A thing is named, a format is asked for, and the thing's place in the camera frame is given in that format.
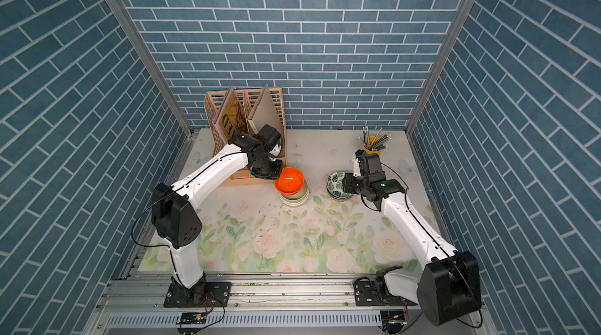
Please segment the green leaf pattern bowl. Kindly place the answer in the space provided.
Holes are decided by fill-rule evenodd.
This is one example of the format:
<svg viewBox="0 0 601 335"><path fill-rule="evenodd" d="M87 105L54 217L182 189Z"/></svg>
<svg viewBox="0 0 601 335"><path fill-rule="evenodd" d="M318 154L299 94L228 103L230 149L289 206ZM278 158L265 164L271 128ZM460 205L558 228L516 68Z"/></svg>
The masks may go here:
<svg viewBox="0 0 601 335"><path fill-rule="evenodd" d="M352 194L344 191L344 177L346 172L333 172L326 180L326 189L328 192L338 197L350 196Z"/></svg>

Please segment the blue floral bowl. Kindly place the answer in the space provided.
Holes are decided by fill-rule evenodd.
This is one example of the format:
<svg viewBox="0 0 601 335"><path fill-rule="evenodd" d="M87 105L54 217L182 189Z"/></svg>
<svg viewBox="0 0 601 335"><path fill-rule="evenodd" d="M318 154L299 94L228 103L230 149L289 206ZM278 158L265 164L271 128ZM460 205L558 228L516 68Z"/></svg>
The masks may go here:
<svg viewBox="0 0 601 335"><path fill-rule="evenodd" d="M328 192L328 194L330 195L330 197L333 198L333 200L338 201L338 202L344 202L344 201L350 200L350 199L352 199L352 197L354 197L354 195L350 195L350 196L347 195L347 196L344 196L344 197L338 197L337 195L332 194L330 192Z"/></svg>

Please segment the orange bowl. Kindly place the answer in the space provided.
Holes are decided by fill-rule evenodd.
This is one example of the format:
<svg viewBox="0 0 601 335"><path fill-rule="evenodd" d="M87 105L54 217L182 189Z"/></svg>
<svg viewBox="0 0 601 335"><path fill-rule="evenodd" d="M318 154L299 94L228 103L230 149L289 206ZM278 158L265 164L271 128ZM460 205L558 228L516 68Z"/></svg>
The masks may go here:
<svg viewBox="0 0 601 335"><path fill-rule="evenodd" d="M303 173L294 167L283 168L280 177L274 181L275 189L282 195L297 194L305 184Z"/></svg>

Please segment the light green bowl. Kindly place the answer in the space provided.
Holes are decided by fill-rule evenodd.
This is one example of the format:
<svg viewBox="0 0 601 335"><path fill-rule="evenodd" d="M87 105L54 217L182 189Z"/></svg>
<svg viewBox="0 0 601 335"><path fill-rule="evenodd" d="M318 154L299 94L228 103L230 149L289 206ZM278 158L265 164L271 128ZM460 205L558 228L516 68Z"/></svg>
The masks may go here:
<svg viewBox="0 0 601 335"><path fill-rule="evenodd" d="M300 188L300 190L297 191L297 193L295 193L295 194L280 193L280 197L282 197L286 200L300 200L302 197L305 196L305 194L307 194L307 192L308 192L308 184L306 181L304 181L302 188Z"/></svg>

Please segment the cream bowl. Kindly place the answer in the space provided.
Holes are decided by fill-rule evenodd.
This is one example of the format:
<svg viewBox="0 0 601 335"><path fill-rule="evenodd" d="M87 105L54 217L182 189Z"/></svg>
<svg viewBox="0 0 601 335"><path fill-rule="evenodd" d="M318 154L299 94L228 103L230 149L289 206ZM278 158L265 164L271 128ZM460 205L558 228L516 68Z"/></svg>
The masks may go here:
<svg viewBox="0 0 601 335"><path fill-rule="evenodd" d="M287 205L287 206L291 206L291 207L297 207L300 205L303 205L303 203L306 202L306 200L308 200L309 194L305 194L303 197L299 197L299 198L289 198L288 196L284 196L283 194L280 194L280 199L281 201Z"/></svg>

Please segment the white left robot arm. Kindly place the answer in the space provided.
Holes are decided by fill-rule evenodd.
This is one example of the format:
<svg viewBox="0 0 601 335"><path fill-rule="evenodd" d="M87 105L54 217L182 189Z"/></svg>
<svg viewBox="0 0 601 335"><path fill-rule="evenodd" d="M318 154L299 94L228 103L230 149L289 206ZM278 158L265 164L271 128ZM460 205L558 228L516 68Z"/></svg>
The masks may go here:
<svg viewBox="0 0 601 335"><path fill-rule="evenodd" d="M283 136L270 125L264 125L253 136L238 132L195 172L153 189L151 223L168 247L174 267L164 307L193 308L211 300L198 256L197 238L203 224L196 210L210 193L243 168L260 180L280 178L283 162L278 157L282 150Z"/></svg>

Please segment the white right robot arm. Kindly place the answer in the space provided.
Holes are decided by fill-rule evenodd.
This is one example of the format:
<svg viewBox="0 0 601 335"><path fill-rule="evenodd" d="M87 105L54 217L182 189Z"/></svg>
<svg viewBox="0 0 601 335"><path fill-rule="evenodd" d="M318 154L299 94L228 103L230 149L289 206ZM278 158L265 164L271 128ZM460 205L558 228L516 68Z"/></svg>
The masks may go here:
<svg viewBox="0 0 601 335"><path fill-rule="evenodd" d="M468 251L458 251L419 214L408 197L407 184L387 179L388 167L378 155L357 150L353 169L344 176L344 192L372 202L401 232L424 269L419 277L397 266L382 269L367 297L389 306L417 304L435 326L480 312L477 259Z"/></svg>

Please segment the beige folder board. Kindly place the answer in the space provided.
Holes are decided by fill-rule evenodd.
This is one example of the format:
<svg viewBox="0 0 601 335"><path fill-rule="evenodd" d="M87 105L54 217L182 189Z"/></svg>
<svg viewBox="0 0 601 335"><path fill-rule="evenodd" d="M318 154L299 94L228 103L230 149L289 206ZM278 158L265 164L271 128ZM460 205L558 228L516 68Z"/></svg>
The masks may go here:
<svg viewBox="0 0 601 335"><path fill-rule="evenodd" d="M257 134L265 125L275 128L284 137L285 129L275 107L269 86L265 86L248 116L248 125L252 134Z"/></svg>

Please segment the yellow metal pencil cup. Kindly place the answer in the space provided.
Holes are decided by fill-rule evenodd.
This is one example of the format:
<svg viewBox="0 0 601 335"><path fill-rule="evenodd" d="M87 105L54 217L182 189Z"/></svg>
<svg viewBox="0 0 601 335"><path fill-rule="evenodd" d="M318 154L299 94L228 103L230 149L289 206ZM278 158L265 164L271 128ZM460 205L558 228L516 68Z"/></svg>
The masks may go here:
<svg viewBox="0 0 601 335"><path fill-rule="evenodd" d="M367 145L362 144L361 150L364 151L366 154L379 155L380 152L382 152L383 150L385 150L387 148L387 145L380 144L379 146L376 146L376 142L377 142L377 138L375 138L374 136L371 136L369 138L369 143Z"/></svg>

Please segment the brown lettered book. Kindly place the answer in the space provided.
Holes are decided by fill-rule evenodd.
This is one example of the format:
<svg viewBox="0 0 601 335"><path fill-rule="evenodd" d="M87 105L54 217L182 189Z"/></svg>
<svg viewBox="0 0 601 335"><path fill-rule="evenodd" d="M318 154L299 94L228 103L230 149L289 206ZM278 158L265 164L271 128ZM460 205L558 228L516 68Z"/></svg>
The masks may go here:
<svg viewBox="0 0 601 335"><path fill-rule="evenodd" d="M244 107L234 88L211 95L214 115L209 117L216 155L236 133L248 132Z"/></svg>

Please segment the floral table mat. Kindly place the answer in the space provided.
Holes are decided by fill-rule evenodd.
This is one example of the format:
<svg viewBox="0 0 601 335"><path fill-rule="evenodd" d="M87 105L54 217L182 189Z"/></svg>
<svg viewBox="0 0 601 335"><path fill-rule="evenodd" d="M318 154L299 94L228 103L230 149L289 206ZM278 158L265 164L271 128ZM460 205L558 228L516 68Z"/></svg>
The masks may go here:
<svg viewBox="0 0 601 335"><path fill-rule="evenodd" d="M281 201L271 180L232 176L202 202L197 238L200 266L211 272L373 274L391 266L421 273L401 232L359 196L338 202L327 192L333 172L352 170L358 132L291 130L287 160L303 172L308 200L298 207ZM142 260L144 271L173 271L161 245Z"/></svg>

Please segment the white bowl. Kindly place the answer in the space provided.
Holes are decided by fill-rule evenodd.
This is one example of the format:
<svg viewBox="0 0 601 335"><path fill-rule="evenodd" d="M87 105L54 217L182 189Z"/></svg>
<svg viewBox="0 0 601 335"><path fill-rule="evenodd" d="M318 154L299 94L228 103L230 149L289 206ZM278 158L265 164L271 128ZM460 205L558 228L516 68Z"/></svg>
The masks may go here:
<svg viewBox="0 0 601 335"><path fill-rule="evenodd" d="M302 206L305 202L306 202L306 200L296 200L296 201L283 200L284 205L289 206L289 207Z"/></svg>

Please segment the green circuit board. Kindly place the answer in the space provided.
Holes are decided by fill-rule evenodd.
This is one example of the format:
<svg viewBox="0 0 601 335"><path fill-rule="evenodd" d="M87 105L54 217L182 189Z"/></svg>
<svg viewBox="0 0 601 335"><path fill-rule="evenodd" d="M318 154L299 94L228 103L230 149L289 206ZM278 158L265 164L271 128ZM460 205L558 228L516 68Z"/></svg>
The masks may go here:
<svg viewBox="0 0 601 335"><path fill-rule="evenodd" d="M181 314L176 322L178 327L182 326L201 326L207 322L208 314L206 312L185 312Z"/></svg>

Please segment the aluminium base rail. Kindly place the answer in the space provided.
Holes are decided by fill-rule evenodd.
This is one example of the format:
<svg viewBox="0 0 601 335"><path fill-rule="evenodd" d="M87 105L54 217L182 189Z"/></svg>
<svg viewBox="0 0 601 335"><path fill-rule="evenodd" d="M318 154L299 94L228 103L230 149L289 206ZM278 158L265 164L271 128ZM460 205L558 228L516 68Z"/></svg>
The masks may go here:
<svg viewBox="0 0 601 335"><path fill-rule="evenodd" d="M441 330L417 304L382 305L367 295L366 277L217 274L208 278L210 301L166 308L169 283L162 276L115 280L106 288L85 334L375 333L492 334L472 313ZM206 312L201 326L178 327L185 312Z"/></svg>

